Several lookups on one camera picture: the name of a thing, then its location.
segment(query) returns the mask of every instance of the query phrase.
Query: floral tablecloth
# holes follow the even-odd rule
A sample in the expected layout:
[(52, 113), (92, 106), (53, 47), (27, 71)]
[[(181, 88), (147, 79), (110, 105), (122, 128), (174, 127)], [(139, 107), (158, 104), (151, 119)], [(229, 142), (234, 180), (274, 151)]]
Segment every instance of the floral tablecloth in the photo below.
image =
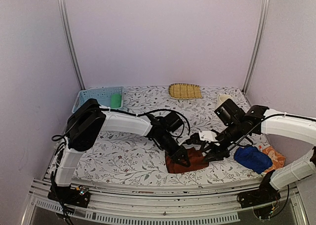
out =
[[(238, 88), (201, 87), (201, 92), (202, 99), (175, 100), (170, 98), (167, 86), (126, 87), (123, 110), (143, 113), (162, 108), (173, 109), (188, 118), (192, 133), (195, 133), (225, 128), (214, 113), (218, 94), (230, 94), (245, 112), (249, 109)], [(257, 147), (262, 145), (265, 148), (268, 145), (264, 136), (253, 135), (251, 138)], [(233, 155), (234, 151), (229, 158), (211, 162), (202, 170), (169, 174), (164, 152), (154, 142), (134, 134), (104, 131), (99, 133), (94, 147), (81, 157), (73, 178), (126, 185), (171, 186), (226, 183), (260, 177), (234, 161)], [(54, 167), (55, 160), (50, 170), (54, 170)]]

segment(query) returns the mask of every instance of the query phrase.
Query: yellow basket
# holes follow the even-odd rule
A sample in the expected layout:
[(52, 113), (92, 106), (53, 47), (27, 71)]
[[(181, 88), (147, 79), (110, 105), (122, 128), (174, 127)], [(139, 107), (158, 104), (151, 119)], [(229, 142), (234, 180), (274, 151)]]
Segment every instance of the yellow basket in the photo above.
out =
[(187, 83), (174, 83), (169, 86), (169, 95), (174, 99), (198, 99), (202, 98), (199, 85)]

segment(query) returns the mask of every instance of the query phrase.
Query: blue cloth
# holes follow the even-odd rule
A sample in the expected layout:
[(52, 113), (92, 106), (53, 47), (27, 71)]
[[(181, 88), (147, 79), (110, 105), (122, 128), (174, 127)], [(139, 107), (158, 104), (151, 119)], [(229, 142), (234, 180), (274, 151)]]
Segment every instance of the blue cloth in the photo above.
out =
[(234, 154), (234, 159), (242, 166), (252, 169), (258, 174), (272, 166), (271, 158), (253, 146), (238, 148)]

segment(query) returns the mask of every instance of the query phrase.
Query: folded red cloth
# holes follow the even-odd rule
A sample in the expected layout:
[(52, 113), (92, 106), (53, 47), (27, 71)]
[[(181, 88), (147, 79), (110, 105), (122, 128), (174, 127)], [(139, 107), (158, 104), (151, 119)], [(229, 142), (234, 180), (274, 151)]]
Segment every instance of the folded red cloth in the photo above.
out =
[(191, 163), (190, 167), (181, 166), (174, 161), (171, 160), (170, 157), (166, 155), (166, 166), (168, 173), (184, 173), (184, 172), (192, 172), (199, 169), (203, 169), (208, 166), (208, 162), (203, 162), (204, 156), (200, 151), (197, 151), (195, 148), (190, 148), (187, 150), (188, 157)]

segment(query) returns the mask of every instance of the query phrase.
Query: blue plastic bin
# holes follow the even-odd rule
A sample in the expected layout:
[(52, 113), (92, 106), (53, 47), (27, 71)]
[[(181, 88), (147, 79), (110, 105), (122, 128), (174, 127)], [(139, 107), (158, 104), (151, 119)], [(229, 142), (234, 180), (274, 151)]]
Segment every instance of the blue plastic bin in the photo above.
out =
[(72, 113), (75, 113), (75, 111), (90, 98), (94, 98), (99, 104), (109, 107), (111, 105), (111, 96), (117, 93), (122, 95), (122, 101), (119, 108), (113, 109), (120, 109), (123, 107), (123, 91), (123, 87), (104, 87), (82, 90), (77, 95)]

